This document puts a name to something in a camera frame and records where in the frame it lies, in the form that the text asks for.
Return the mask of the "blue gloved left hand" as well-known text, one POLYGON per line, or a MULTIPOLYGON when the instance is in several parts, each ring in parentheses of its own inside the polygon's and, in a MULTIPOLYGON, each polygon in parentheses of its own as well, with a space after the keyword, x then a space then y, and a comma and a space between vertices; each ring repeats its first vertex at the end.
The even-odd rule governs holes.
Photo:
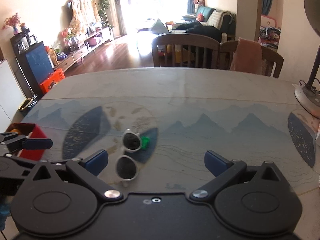
POLYGON ((5 229, 7 218, 10 216, 10 204, 0 205, 0 231, 5 229))

